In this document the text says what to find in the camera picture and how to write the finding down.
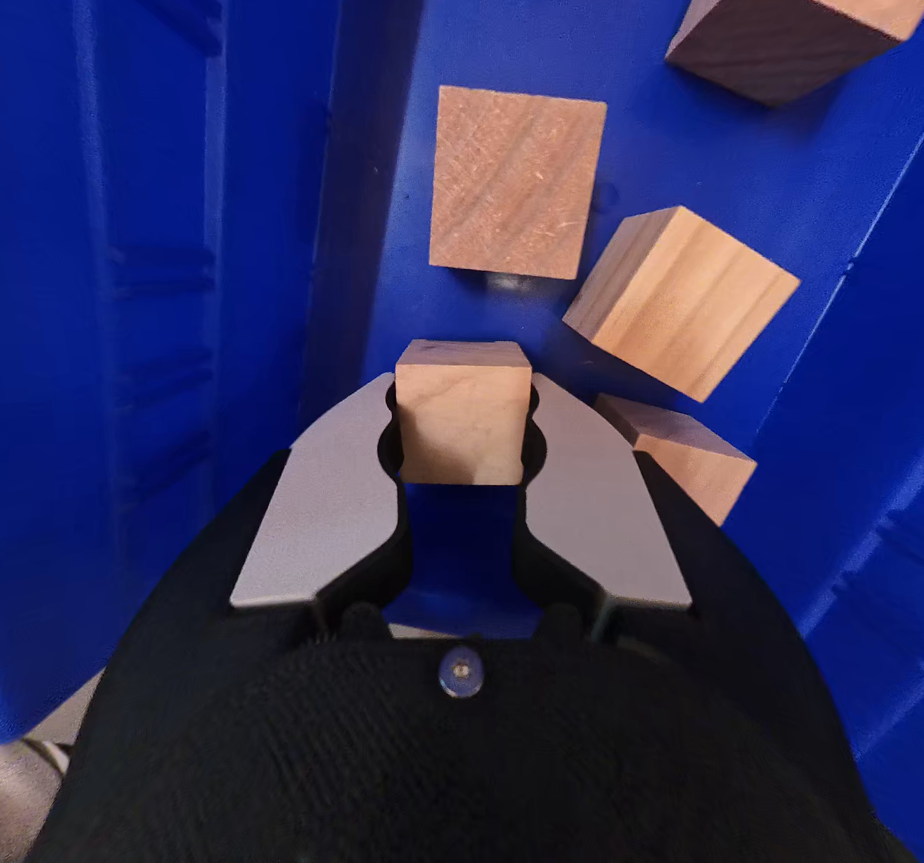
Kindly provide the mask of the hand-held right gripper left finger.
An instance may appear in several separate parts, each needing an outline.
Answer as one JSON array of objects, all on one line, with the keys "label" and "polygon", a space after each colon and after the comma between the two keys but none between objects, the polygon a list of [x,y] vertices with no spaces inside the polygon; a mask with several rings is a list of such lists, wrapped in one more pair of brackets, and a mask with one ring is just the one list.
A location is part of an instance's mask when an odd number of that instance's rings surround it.
[{"label": "hand-held right gripper left finger", "polygon": [[394,385],[393,373],[377,376],[294,441],[231,607],[386,607],[407,588],[413,555]]}]

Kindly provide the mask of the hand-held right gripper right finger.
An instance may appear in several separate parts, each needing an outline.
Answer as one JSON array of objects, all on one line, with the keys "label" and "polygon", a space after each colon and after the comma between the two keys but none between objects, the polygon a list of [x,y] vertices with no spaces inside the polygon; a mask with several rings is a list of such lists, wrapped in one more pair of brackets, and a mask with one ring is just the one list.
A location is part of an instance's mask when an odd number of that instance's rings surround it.
[{"label": "hand-held right gripper right finger", "polygon": [[511,563],[531,602],[578,611],[691,606],[632,446],[537,372],[521,461]]}]

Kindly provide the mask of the wooden cube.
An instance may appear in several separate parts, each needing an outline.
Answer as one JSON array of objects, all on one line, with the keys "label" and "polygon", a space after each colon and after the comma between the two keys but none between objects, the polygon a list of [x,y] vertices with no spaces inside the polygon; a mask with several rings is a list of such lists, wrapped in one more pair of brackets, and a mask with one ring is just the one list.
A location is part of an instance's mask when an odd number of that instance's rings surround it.
[{"label": "wooden cube", "polygon": [[664,61],[779,107],[907,42],[923,0],[691,0]]},{"label": "wooden cube", "polygon": [[395,388],[403,482],[521,482],[532,369],[517,343],[414,339]]},{"label": "wooden cube", "polygon": [[603,393],[594,408],[722,526],[756,471],[754,459],[684,413]]},{"label": "wooden cube", "polygon": [[430,265],[576,279],[606,115],[604,102],[442,85]]},{"label": "wooden cube", "polygon": [[622,220],[563,322],[704,402],[801,284],[683,206]]}]

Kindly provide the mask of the blue plastic bin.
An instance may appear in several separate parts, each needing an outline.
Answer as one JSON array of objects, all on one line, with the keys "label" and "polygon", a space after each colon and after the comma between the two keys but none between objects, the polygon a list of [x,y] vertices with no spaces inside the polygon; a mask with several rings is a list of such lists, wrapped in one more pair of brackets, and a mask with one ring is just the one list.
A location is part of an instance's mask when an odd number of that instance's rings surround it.
[{"label": "blue plastic bin", "polygon": [[[411,338],[505,338],[756,457],[727,530],[922,857],[922,28],[769,108],[664,61],[690,1],[2,0],[2,742]],[[606,104],[579,280],[680,204],[801,279],[706,402],[430,267],[443,84]]]}]

